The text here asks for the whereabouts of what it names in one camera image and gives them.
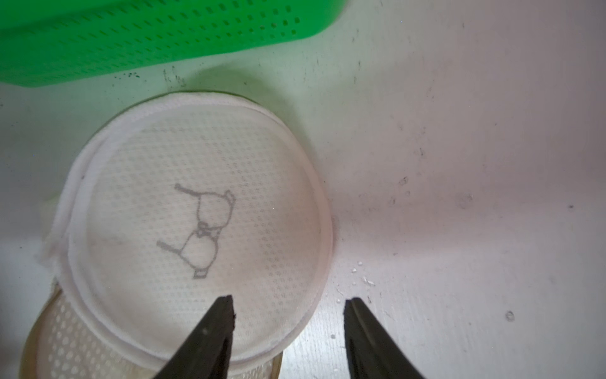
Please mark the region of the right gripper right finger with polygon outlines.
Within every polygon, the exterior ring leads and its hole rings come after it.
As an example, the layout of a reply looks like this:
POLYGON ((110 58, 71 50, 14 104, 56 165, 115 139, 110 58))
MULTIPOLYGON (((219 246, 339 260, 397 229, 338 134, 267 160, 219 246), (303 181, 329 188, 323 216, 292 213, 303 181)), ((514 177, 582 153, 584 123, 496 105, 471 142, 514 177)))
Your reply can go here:
POLYGON ((350 377, 423 379, 361 298, 345 303, 344 336, 350 377))

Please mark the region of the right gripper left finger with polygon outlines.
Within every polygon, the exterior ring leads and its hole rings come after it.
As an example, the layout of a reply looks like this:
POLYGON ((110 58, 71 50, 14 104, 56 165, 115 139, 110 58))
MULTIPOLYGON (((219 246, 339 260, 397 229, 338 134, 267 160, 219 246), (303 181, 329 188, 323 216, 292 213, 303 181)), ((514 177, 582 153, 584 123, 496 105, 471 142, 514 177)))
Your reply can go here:
POLYGON ((220 296, 155 379, 226 379, 234 330, 233 298, 220 296))

